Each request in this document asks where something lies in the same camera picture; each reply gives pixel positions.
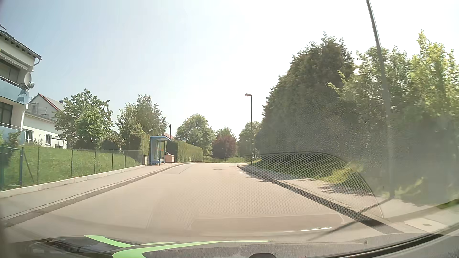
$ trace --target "tree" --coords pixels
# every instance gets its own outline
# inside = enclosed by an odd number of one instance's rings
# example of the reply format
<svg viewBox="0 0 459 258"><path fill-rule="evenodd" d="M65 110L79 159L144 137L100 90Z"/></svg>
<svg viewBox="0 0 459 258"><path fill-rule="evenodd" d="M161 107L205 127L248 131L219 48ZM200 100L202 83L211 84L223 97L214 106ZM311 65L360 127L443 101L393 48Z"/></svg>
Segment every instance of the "tree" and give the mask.
<svg viewBox="0 0 459 258"><path fill-rule="evenodd" d="M168 123L162 116L158 103L151 104L151 96L139 95L135 107L135 119L142 127L142 130L150 135L162 134Z"/></svg>
<svg viewBox="0 0 459 258"><path fill-rule="evenodd" d="M194 114L177 128L175 138L201 147L204 155L210 155L212 142L215 140L215 132L205 117Z"/></svg>
<svg viewBox="0 0 459 258"><path fill-rule="evenodd" d="M72 148L94 149L113 126L108 102L87 89L64 98L64 110L55 113L56 130L62 131L59 137L67 139Z"/></svg>
<svg viewBox="0 0 459 258"><path fill-rule="evenodd" d="M249 156L250 153L254 152L254 156L258 157L259 151L258 149L255 148L255 136L257 136L258 132L261 129L261 123L258 121L254 121L252 123L253 127L253 145L252 148L250 147L251 137L252 137L252 129L251 129L251 123L247 122L246 125L244 126L244 129L239 133L239 140L237 141L237 147L238 147L238 154L241 157L244 156Z"/></svg>
<svg viewBox="0 0 459 258"><path fill-rule="evenodd" d="M327 83L343 86L338 71L346 78L354 71L351 52L342 38L324 34L319 44L311 42L293 57L289 70L279 77L263 107L264 118L256 137L261 154L347 149L348 139L342 130L352 130L349 121L355 119L354 114L327 87Z"/></svg>
<svg viewBox="0 0 459 258"><path fill-rule="evenodd" d="M131 135L143 133L141 124L136 119L136 107L131 103L127 103L124 109L119 110L120 114L117 115L116 125L120 136L123 138L124 149L129 149L131 143Z"/></svg>
<svg viewBox="0 0 459 258"><path fill-rule="evenodd" d="M231 136L234 137L233 132L231 131L231 128L224 126L222 129L218 129L216 132L217 137L219 136Z"/></svg>
<svg viewBox="0 0 459 258"><path fill-rule="evenodd" d="M229 134L217 135L212 143L212 156L216 158L229 158L236 155L236 138Z"/></svg>
<svg viewBox="0 0 459 258"><path fill-rule="evenodd" d="M376 48L358 53L356 73L341 75L343 87L329 84L341 100L355 107L359 135L351 158L364 163L373 191L384 188L387 174L386 142L393 142L395 189L402 200L415 204L450 201L458 192L459 67L453 51L430 42L419 33L419 54L412 59L396 48L383 48L383 58L391 95L391 120L384 112L381 73ZM387 126L393 128L387 135ZM432 194L436 189L439 194Z"/></svg>

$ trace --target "road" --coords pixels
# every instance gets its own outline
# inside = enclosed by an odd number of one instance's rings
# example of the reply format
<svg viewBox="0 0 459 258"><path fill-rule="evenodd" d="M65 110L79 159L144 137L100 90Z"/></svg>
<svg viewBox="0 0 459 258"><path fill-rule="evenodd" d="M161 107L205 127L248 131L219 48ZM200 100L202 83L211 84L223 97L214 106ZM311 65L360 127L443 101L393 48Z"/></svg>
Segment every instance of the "road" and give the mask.
<svg viewBox="0 0 459 258"><path fill-rule="evenodd" d="M6 229L10 241L103 235L139 242L346 241L381 235L229 163L193 163Z"/></svg>

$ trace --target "white house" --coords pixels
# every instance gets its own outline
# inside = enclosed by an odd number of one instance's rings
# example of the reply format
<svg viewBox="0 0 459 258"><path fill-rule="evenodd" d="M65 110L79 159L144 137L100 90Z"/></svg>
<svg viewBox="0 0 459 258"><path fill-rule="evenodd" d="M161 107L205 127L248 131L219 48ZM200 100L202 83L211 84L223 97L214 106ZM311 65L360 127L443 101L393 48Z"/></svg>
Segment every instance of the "white house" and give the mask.
<svg viewBox="0 0 459 258"><path fill-rule="evenodd" d="M24 143L24 113L29 89L34 87L31 72L40 60L40 55L0 30L0 134L3 139L7 139L9 133L20 132L19 143Z"/></svg>
<svg viewBox="0 0 459 258"><path fill-rule="evenodd" d="M55 128L54 112L63 109L62 101L55 101L40 93L33 97L24 116L25 142L67 149L67 141L59 138L61 131Z"/></svg>

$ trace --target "bush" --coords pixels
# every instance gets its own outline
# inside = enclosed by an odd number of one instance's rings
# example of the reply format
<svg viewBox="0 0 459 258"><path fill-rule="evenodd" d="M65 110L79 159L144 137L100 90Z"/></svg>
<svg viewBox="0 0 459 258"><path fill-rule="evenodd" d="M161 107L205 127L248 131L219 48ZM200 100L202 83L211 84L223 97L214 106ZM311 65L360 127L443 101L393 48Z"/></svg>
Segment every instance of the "bush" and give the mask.
<svg viewBox="0 0 459 258"><path fill-rule="evenodd" d="M184 141L172 140L166 145L166 151L175 156L175 162L202 161L202 148L193 146Z"/></svg>

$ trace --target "hedge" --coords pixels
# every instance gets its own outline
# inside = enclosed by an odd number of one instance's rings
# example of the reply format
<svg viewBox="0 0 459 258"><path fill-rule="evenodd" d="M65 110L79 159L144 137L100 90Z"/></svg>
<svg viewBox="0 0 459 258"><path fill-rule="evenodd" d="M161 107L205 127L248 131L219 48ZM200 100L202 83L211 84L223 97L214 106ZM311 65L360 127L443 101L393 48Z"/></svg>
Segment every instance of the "hedge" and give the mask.
<svg viewBox="0 0 459 258"><path fill-rule="evenodd" d="M184 141L172 140L166 145L166 151L175 156L177 163L202 161L202 148Z"/></svg>
<svg viewBox="0 0 459 258"><path fill-rule="evenodd" d="M141 151L148 155L150 149L150 135L146 133L136 133L129 136L129 145L125 146L126 150Z"/></svg>

